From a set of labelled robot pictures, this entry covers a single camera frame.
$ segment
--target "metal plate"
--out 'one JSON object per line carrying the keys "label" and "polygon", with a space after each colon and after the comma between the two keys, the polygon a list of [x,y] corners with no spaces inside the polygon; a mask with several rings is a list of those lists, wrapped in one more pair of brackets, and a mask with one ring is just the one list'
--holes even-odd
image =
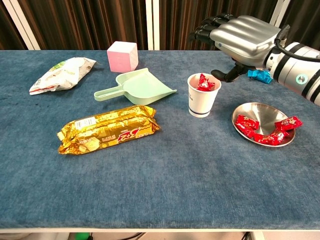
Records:
{"label": "metal plate", "polygon": [[240,106],[238,106],[232,113],[232,124],[234,128],[245,138],[248,139],[249,141],[263,145],[263,146],[268,146],[268,147],[283,147],[285,145],[288,145],[291,143],[295,136],[296,136],[296,131],[290,130],[287,131],[289,133],[289,136],[286,136],[284,140],[282,141],[281,144],[272,146],[268,144],[263,144],[254,141],[253,139],[247,137],[244,135],[235,125],[237,121],[238,115],[244,115],[248,118],[251,118],[253,120],[259,121],[260,122],[260,127],[259,129],[255,130],[257,134],[263,134],[263,135],[269,135],[275,130],[275,122],[279,122],[281,120],[284,120],[288,118],[283,112],[279,111],[278,109],[274,108],[273,106],[269,106],[263,103],[259,102],[247,102],[244,103]]}

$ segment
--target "paper cup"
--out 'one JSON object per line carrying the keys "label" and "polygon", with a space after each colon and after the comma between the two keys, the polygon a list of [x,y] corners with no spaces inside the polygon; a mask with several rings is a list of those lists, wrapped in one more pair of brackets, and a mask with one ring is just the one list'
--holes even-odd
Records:
{"label": "paper cup", "polygon": [[215,83],[211,91],[200,91],[199,85],[201,73],[196,73],[188,78],[189,87],[189,113],[197,118],[205,118],[209,115],[215,102],[217,93],[221,88],[221,82],[211,74],[202,73],[211,83]]}

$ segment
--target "red candy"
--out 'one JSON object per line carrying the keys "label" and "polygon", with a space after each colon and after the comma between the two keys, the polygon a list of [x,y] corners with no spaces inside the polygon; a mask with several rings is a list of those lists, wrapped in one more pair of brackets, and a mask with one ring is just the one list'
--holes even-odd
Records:
{"label": "red candy", "polygon": [[272,146],[279,145],[289,133],[280,129],[275,129],[270,135],[262,135],[256,133],[254,135],[254,141],[260,144],[268,144]]}
{"label": "red candy", "polygon": [[241,123],[241,122],[238,122],[238,123],[236,122],[235,125],[248,138],[251,139],[255,135],[254,130],[249,125],[246,125],[245,123]]}
{"label": "red candy", "polygon": [[286,131],[280,130],[280,129],[275,129],[270,136],[273,137],[273,143],[272,145],[279,145],[286,136],[289,136],[289,133]]}
{"label": "red candy", "polygon": [[238,118],[236,119],[236,124],[245,124],[249,127],[251,127],[253,130],[257,130],[259,128],[259,122],[255,121],[247,116],[244,115],[238,115]]}
{"label": "red candy", "polygon": [[211,88],[215,86],[214,82],[209,82],[209,79],[207,79],[205,77],[205,75],[203,75],[201,73],[200,75],[200,80],[199,80],[199,85],[196,88],[197,90],[203,91],[203,92],[210,92]]}
{"label": "red candy", "polygon": [[298,128],[303,125],[303,122],[300,121],[296,116],[288,117],[282,121],[278,121],[274,123],[275,128],[280,129],[282,131],[288,131],[291,129]]}
{"label": "red candy", "polygon": [[274,145],[274,138],[270,135],[254,134],[254,141],[260,144]]}

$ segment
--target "robot finger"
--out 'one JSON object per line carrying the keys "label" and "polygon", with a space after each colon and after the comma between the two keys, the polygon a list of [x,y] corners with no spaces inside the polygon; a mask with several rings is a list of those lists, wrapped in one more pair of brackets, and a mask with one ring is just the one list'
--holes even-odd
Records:
{"label": "robot finger", "polygon": [[222,24],[226,24],[228,21],[229,20],[222,19],[222,18],[217,17],[217,16],[210,16],[210,17],[206,18],[205,20],[203,20],[201,22],[201,25],[212,25],[212,26],[219,27]]}
{"label": "robot finger", "polygon": [[202,29],[198,27],[194,32],[190,33],[188,36],[189,41],[199,40],[206,44],[214,44],[215,42],[210,39],[211,30]]}
{"label": "robot finger", "polygon": [[218,18],[224,19],[226,21],[232,20],[232,19],[236,19],[235,16],[233,16],[232,14],[229,13],[221,13],[217,16]]}
{"label": "robot finger", "polygon": [[217,26],[212,26],[212,25],[210,25],[210,24],[205,24],[205,25],[202,25],[202,26],[200,26],[200,29],[202,29],[202,30],[206,30],[206,31],[212,31],[213,29],[216,29],[216,28],[218,28]]}

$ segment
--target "white snack bag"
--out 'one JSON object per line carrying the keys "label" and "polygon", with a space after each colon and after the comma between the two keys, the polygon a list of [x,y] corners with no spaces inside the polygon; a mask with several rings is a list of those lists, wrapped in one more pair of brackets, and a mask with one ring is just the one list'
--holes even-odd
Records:
{"label": "white snack bag", "polygon": [[73,57],[62,61],[40,77],[30,88],[29,94],[71,89],[90,72],[95,63],[95,60],[85,57]]}

